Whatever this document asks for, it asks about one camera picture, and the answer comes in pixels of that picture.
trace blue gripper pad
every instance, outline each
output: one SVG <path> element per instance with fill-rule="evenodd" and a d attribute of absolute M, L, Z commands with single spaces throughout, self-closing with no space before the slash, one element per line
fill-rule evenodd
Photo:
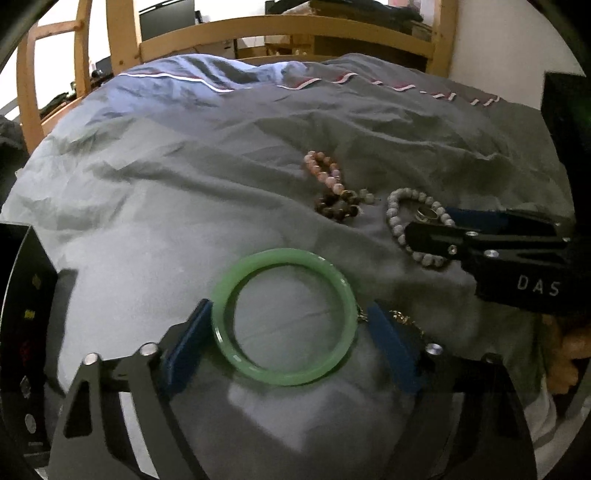
<path fill-rule="evenodd" d="M 390 313 L 375 302 L 367 312 L 369 333 L 388 360 L 392 380 L 403 392 L 418 393 L 426 384 L 417 366 L 425 348 L 421 332 L 415 326 L 391 320 Z"/>
<path fill-rule="evenodd" d="M 199 303 L 186 322 L 186 330 L 162 360 L 160 390 L 169 397 L 185 389 L 199 365 L 203 348 L 213 339 L 212 305 L 210 300 Z"/>

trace ring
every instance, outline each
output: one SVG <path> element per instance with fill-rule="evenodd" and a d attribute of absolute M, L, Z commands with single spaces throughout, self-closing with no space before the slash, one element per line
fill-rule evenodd
<path fill-rule="evenodd" d="M 414 214 L 414 217 L 422 223 L 427 223 L 431 220 L 437 220 L 439 217 L 437 212 L 432 208 L 427 207 L 426 205 L 421 205 L 417 209 L 417 213 Z"/>
<path fill-rule="evenodd" d="M 252 274 L 283 265 L 298 265 L 308 268 L 324 277 L 336 290 L 343 304 L 345 327 L 343 333 L 328 357 L 312 367 L 292 372 L 267 370 L 252 363 L 233 342 L 225 322 L 225 311 L 230 299 L 236 293 L 238 285 Z M 310 383 L 330 372 L 349 351 L 357 329 L 357 303 L 349 283 L 343 274 L 328 260 L 312 252 L 295 248 L 276 248 L 266 250 L 236 263 L 213 289 L 212 298 L 213 336 L 226 359 L 241 373 L 263 383 L 271 385 L 301 385 Z"/>

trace brown bead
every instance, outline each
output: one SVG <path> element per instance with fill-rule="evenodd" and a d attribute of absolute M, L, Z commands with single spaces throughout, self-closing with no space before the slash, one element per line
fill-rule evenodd
<path fill-rule="evenodd" d="M 332 218 L 334 216 L 334 212 L 332 210 L 332 208 L 330 207 L 326 207 L 325 209 L 322 210 L 322 215 L 324 215 L 327 218 Z"/>
<path fill-rule="evenodd" d="M 353 190 L 345 190 L 343 193 L 341 193 L 340 197 L 349 205 L 359 204 L 359 196 Z"/>
<path fill-rule="evenodd" d="M 356 217 L 359 214 L 359 207 L 357 205 L 347 205 L 344 210 L 350 217 Z"/>
<path fill-rule="evenodd" d="M 345 211 L 342 208 L 338 209 L 335 212 L 335 220 L 337 222 L 342 222 L 346 216 L 347 216 L 347 214 L 345 213 Z"/>
<path fill-rule="evenodd" d="M 330 207 L 330 206 L 334 205 L 336 202 L 339 201 L 339 196 L 338 195 L 335 195 L 332 192 L 326 193 L 322 197 L 322 201 Z"/>
<path fill-rule="evenodd" d="M 325 204 L 325 202 L 323 202 L 322 199 L 317 199 L 314 201 L 314 210 L 316 210 L 316 212 L 320 213 L 326 207 L 327 207 L 327 204 Z"/>
<path fill-rule="evenodd" d="M 343 193 L 340 194 L 340 197 L 344 200 L 347 201 L 349 200 L 353 195 L 355 195 L 355 192 L 353 190 L 345 190 Z"/>

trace beaded bracelet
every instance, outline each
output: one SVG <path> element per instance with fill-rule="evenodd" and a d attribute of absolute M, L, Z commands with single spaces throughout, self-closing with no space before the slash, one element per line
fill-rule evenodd
<path fill-rule="evenodd" d="M 455 226 L 456 223 L 445 211 L 445 208 L 441 206 L 441 203 L 436 202 L 433 197 L 428 196 L 424 192 L 406 188 L 395 190 L 388 196 L 388 210 L 386 210 L 386 220 L 394 238 L 397 239 L 398 244 L 405 248 L 406 251 L 413 256 L 413 260 L 421 264 L 423 267 L 442 267 L 446 263 L 445 258 L 438 255 L 415 252 L 407 245 L 406 237 L 404 235 L 404 225 L 402 225 L 402 219 L 398 216 L 400 212 L 400 205 L 403 200 L 415 200 L 423 204 L 421 207 L 419 207 L 417 213 L 415 214 L 415 218 L 417 218 L 417 220 L 420 222 L 439 220 L 441 223 L 447 226 Z"/>
<path fill-rule="evenodd" d="M 339 165 L 323 152 L 310 150 L 304 157 L 304 163 L 310 173 L 328 189 L 328 192 L 314 203 L 317 213 L 341 223 L 345 218 L 356 217 L 361 213 L 361 201 L 369 205 L 374 203 L 374 194 L 366 189 L 361 189 L 359 194 L 345 189 Z"/>

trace computer monitor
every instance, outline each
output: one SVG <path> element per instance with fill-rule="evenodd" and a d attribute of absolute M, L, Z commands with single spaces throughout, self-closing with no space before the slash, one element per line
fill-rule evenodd
<path fill-rule="evenodd" d="M 168 0 L 139 12 L 142 40 L 195 24 L 195 0 Z"/>

